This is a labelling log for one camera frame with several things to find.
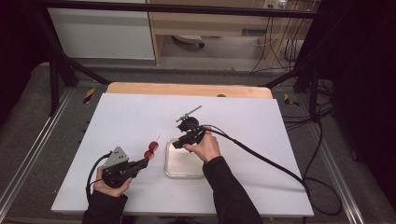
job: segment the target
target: yellow and black tape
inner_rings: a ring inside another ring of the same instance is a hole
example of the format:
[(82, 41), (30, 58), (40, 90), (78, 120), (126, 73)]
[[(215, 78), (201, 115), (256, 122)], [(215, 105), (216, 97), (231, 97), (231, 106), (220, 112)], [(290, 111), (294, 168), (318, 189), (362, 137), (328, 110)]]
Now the yellow and black tape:
[(298, 102), (293, 102), (289, 99), (289, 96), (287, 93), (285, 93), (285, 104), (286, 105), (294, 105), (294, 106), (300, 106)]
[(85, 95), (84, 101), (82, 102), (83, 104), (88, 104), (93, 96), (93, 93), (95, 92), (95, 88), (90, 88), (87, 91), (87, 94)]

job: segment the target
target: person's left hand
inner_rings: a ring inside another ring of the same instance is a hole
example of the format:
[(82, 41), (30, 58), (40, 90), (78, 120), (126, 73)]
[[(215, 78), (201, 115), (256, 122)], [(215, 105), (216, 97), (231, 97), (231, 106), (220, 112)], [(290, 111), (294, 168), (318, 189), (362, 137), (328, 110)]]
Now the person's left hand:
[[(96, 170), (96, 180), (102, 179), (102, 173), (103, 173), (103, 167), (100, 166)], [(109, 196), (119, 198), (123, 194), (123, 192), (129, 188), (131, 182), (132, 182), (132, 178), (128, 178), (121, 187), (117, 189), (113, 189), (109, 187), (107, 184), (105, 184), (103, 180), (100, 180), (93, 185), (93, 189), (102, 192), (104, 194), (107, 194)]]

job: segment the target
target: white tabletop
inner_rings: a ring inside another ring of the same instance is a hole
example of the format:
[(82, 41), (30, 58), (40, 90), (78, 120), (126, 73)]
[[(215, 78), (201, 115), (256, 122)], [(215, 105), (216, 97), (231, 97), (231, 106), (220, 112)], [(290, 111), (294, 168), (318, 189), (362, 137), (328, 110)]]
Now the white tabletop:
[[(143, 159), (149, 143), (160, 134), (160, 147), (154, 159), (125, 192), (129, 200), (124, 213), (137, 216), (216, 214), (213, 191), (206, 179), (174, 179), (164, 171), (167, 141), (183, 134), (176, 120), (198, 105), (202, 108), (192, 116), (201, 124), (221, 128), (264, 157), (301, 176), (276, 100), (105, 93), (51, 210), (64, 214), (83, 213), (88, 207), (85, 185), (97, 159), (117, 146), (125, 151), (130, 161)], [(214, 135), (218, 138), (221, 154), (262, 216), (313, 216), (310, 202), (298, 181), (256, 159), (233, 142)]]

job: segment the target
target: hand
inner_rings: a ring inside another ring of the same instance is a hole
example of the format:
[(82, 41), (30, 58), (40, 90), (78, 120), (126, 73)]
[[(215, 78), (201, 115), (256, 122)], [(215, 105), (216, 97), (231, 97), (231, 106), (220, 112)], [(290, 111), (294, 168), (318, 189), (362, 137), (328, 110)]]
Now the hand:
[(204, 162), (209, 162), (212, 159), (221, 156), (218, 139), (212, 136), (212, 132), (210, 132), (210, 130), (205, 132), (204, 138), (200, 144), (195, 146), (185, 144), (183, 147), (188, 151), (194, 152)]
[(123, 192), (125, 190), (127, 190), (129, 188), (129, 186), (131, 185), (132, 182), (132, 178), (128, 178), (125, 183), (123, 183), (123, 185), (117, 189), (113, 189), (111, 187), (109, 187), (107, 184), (105, 184), (105, 182), (102, 179), (102, 172), (103, 172), (103, 167), (98, 167), (97, 171), (96, 171), (96, 180), (100, 180), (97, 181), (94, 185), (93, 185), (93, 189), (102, 192), (104, 194), (107, 194), (109, 196), (112, 197), (117, 197), (119, 198)]

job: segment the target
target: gray carpet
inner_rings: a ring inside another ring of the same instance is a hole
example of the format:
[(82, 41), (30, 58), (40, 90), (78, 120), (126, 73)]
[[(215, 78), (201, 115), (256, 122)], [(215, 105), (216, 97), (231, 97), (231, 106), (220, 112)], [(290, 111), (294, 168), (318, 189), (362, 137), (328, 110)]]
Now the gray carpet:
[[(204, 73), (199, 71), (182, 70), (128, 70), (128, 69), (100, 69), (97, 71), (104, 77), (117, 81), (136, 82), (174, 82), (197, 84), (241, 84), (256, 86), (263, 84), (278, 76), (270, 73), (250, 76), (246, 73)], [(31, 83), (23, 94), (21, 101), (14, 107), (8, 121), (1, 129), (0, 153), (2, 158), (13, 155), (12, 160), (1, 160), (3, 167), (8, 167), (9, 172), (2, 172), (0, 188), (3, 191), (7, 181), (17, 171), (19, 164), (26, 155), (30, 145), (33, 144), (39, 130), (44, 125), (50, 111), (50, 92), (48, 83), (48, 70), (39, 67), (32, 76)], [(292, 101), (298, 98), (292, 92), (290, 85), (293, 80), (285, 82), (281, 87), (274, 88), (274, 97), (279, 102), (282, 115), (304, 116), (300, 106), (285, 105), (283, 94), (287, 92)], [(43, 148), (40, 157), (35, 163), (31, 173), (23, 184), (14, 204), (7, 213), (7, 218), (24, 217), (33, 219), (52, 220), (80, 220), (81, 216), (66, 216), (53, 213), (50, 207), (56, 197), (54, 192), (59, 187), (66, 175), (68, 167), (78, 150), (78, 141), (88, 127), (87, 121), (92, 117), (94, 109), (106, 86), (97, 87), (88, 105), (82, 103), (89, 87), (73, 89), (71, 99), (53, 130), (49, 141)], [(351, 159), (349, 147), (343, 133), (337, 124), (336, 118), (327, 117), (323, 120), (324, 135), (332, 149), (332, 153), (339, 164), (346, 181), (353, 193), (359, 209), (368, 223), (396, 223), (394, 211), (378, 188), (373, 177), (364, 163), (354, 162)], [(292, 148), (300, 170), (303, 171), (317, 145), (309, 125), (305, 125), (289, 132)], [(332, 184), (323, 160), (318, 155), (308, 172), (308, 176), (319, 178), (325, 183)], [(337, 207), (336, 198), (327, 189), (315, 183), (309, 183), (313, 191), (313, 202), (326, 211), (334, 211)], [(277, 218), (277, 223), (301, 223), (300, 219)], [(137, 223), (166, 223), (157, 217), (141, 217)], [(215, 218), (203, 220), (205, 223), (216, 222)], [(315, 211), (315, 216), (308, 219), (310, 223), (348, 223), (344, 212), (335, 217), (329, 217)]]

